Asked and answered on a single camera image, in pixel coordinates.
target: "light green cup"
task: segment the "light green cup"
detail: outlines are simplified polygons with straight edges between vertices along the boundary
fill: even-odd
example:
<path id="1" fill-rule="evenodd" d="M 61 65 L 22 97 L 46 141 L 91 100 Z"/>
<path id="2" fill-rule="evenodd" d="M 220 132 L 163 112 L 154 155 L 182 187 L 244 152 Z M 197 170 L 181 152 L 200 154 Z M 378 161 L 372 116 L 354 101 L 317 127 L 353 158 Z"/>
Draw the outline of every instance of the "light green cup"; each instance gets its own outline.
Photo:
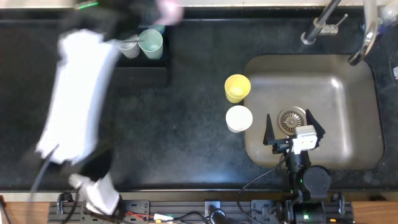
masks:
<path id="1" fill-rule="evenodd" d="M 138 37 L 138 45 L 150 59 L 159 59 L 163 55 L 163 37 L 159 31 L 147 29 Z"/>

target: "drain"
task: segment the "drain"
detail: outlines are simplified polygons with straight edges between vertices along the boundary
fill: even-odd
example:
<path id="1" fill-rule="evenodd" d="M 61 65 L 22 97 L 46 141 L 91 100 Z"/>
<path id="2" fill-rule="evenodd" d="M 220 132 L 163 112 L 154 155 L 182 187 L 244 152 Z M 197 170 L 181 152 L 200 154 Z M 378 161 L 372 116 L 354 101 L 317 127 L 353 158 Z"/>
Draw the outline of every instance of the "drain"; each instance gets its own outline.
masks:
<path id="1" fill-rule="evenodd" d="M 305 112 L 297 106 L 287 108 L 279 113 L 278 124 L 285 134 L 294 134 L 296 127 L 307 125 Z"/>

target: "chrome faucet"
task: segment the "chrome faucet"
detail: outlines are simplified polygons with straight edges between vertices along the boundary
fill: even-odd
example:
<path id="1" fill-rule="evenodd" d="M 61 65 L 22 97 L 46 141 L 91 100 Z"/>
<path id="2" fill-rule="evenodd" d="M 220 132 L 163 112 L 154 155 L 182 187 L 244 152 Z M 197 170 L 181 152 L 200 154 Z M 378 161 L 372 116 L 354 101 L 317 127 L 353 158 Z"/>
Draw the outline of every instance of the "chrome faucet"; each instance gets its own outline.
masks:
<path id="1" fill-rule="evenodd" d="M 367 56 L 377 36 L 377 4 L 376 0 L 363 0 L 365 14 L 365 33 L 361 48 L 349 59 L 350 65 L 357 65 Z"/>
<path id="2" fill-rule="evenodd" d="M 347 14 L 336 25 L 327 25 L 326 21 L 331 13 L 337 8 L 341 0 L 331 0 L 329 5 L 323 10 L 319 18 L 313 20 L 308 32 L 301 35 L 301 40 L 304 44 L 311 45 L 315 43 L 318 35 L 336 35 L 338 26 L 347 18 Z M 353 54 L 349 59 L 350 65 L 357 65 L 362 61 L 371 50 L 377 36 L 377 4 L 376 0 L 363 0 L 364 14 L 365 14 L 365 33 L 362 47 L 358 52 Z"/>

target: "pink object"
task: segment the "pink object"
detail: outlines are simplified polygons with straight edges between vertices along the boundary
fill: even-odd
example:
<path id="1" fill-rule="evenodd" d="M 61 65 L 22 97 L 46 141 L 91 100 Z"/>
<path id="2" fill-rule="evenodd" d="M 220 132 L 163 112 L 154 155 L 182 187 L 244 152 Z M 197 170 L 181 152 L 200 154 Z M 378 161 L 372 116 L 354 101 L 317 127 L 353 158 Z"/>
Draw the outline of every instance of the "pink object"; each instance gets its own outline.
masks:
<path id="1" fill-rule="evenodd" d="M 184 10 L 177 0 L 156 0 L 156 3 L 162 17 L 155 24 L 169 26 L 182 20 Z"/>

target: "faucet base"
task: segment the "faucet base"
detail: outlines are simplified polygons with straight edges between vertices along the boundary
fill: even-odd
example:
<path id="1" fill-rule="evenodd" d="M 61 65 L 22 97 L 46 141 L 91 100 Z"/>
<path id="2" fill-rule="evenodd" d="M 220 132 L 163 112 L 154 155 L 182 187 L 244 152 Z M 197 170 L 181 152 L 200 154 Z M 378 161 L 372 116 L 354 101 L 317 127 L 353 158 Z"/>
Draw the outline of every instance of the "faucet base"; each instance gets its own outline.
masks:
<path id="1" fill-rule="evenodd" d="M 305 39 L 305 32 L 301 35 L 301 41 L 302 41 L 304 44 L 312 45 L 312 44 L 315 43 L 316 40 L 317 40 L 316 38 L 315 38 L 313 41 L 308 41 L 308 40 L 306 40 L 306 39 Z"/>

